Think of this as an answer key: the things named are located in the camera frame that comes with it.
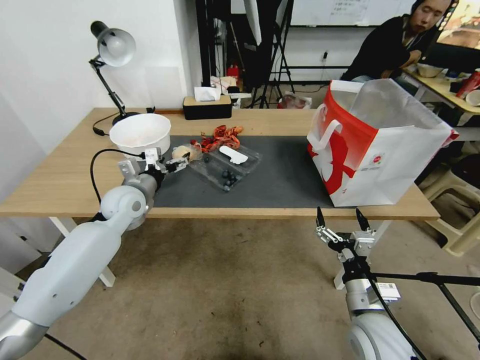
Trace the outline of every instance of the black jacket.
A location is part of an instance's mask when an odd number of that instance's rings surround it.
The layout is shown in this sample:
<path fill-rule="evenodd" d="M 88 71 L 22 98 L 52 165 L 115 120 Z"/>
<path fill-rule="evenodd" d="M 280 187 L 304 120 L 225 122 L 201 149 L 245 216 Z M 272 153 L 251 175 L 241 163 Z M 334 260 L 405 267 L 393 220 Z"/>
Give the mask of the black jacket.
<path fill-rule="evenodd" d="M 350 81 L 361 75 L 380 79 L 383 71 L 398 70 L 405 64 L 411 51 L 420 50 L 424 53 L 436 36 L 437 27 L 419 34 L 407 48 L 402 44 L 405 17 L 408 15 L 393 17 L 373 30 L 341 79 Z M 394 71 L 392 77 L 398 75 L 400 71 Z"/>

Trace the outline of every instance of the lamp base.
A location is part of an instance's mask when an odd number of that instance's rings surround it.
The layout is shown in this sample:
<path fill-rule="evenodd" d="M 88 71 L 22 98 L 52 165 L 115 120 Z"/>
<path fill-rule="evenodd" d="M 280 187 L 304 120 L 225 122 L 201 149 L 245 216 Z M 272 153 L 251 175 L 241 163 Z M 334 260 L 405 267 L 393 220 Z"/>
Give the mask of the lamp base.
<path fill-rule="evenodd" d="M 120 120 L 123 120 L 123 119 L 128 118 L 128 117 L 133 116 L 133 115 L 139 115 L 139 114 L 140 114 L 139 112 L 127 112 L 127 113 L 125 113 L 125 115 L 120 114 L 120 115 L 115 116 L 113 118 L 113 121 L 111 122 L 111 124 L 115 125 Z"/>

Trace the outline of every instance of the wooden table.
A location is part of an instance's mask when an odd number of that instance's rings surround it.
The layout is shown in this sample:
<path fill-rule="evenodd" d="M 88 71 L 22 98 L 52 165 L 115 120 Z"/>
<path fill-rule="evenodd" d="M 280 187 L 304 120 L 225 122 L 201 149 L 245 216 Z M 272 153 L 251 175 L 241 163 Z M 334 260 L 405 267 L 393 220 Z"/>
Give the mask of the wooden table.
<path fill-rule="evenodd" d="M 63 142 L 37 167 L 31 175 L 0 204 L 0 216 L 49 217 L 66 236 L 76 226 L 72 218 L 90 218 L 98 202 L 90 181 L 92 156 L 101 149 L 115 148 L 108 136 L 98 136 L 92 124 L 113 114 L 113 108 L 94 109 Z M 243 126 L 242 135 L 306 136 L 314 110 L 241 109 L 234 110 L 230 119 L 185 120 L 180 113 L 169 113 L 172 135 L 198 136 L 211 134 L 219 125 Z M 111 121 L 98 125 L 108 131 Z M 100 194 L 118 186 L 122 175 L 117 162 L 123 156 L 107 152 L 95 162 L 95 180 Z M 363 214 L 370 220 L 384 220 L 377 232 L 380 238 L 392 220 L 436 220 L 440 216 L 416 185 L 412 185 L 396 205 L 364 206 Z M 356 219 L 354 209 L 326 208 L 326 218 Z M 314 208 L 159 208 L 148 213 L 149 218 L 236 218 L 236 219 L 294 219 L 315 218 Z M 105 269 L 100 277 L 111 286 L 114 275 Z"/>
<path fill-rule="evenodd" d="M 453 92 L 450 92 L 450 82 L 445 79 L 443 74 L 437 77 L 423 77 L 411 68 L 403 69 L 403 73 L 417 83 L 418 90 L 415 94 L 417 100 L 421 100 L 425 92 L 430 91 L 440 97 L 451 108 L 457 107 L 466 113 L 480 115 L 480 106 L 472 106 L 465 100 L 456 97 Z"/>

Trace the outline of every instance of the white paper bag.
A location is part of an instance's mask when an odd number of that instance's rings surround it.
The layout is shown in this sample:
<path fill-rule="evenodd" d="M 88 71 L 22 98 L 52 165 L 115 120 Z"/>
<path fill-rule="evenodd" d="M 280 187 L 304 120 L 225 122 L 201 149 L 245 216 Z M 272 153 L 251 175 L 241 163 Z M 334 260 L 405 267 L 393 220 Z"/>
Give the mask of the white paper bag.
<path fill-rule="evenodd" d="M 457 136 L 393 80 L 382 79 L 332 81 L 307 139 L 333 204 L 347 207 L 396 204 Z"/>

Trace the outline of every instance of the headphones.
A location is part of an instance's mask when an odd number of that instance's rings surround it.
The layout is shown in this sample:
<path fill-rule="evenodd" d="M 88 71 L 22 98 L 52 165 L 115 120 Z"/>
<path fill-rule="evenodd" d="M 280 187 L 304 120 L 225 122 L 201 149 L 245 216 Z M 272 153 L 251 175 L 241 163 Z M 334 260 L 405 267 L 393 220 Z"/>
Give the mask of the headphones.
<path fill-rule="evenodd" d="M 424 2 L 425 2 L 425 0 L 415 0 L 413 5 L 411 6 L 411 14 L 413 14 L 415 12 L 415 10 L 417 10 L 419 8 L 419 6 L 422 5 Z M 450 6 L 448 8 L 450 8 L 453 5 L 453 3 L 456 3 L 456 2 L 457 2 L 457 0 L 451 0 L 450 1 Z"/>

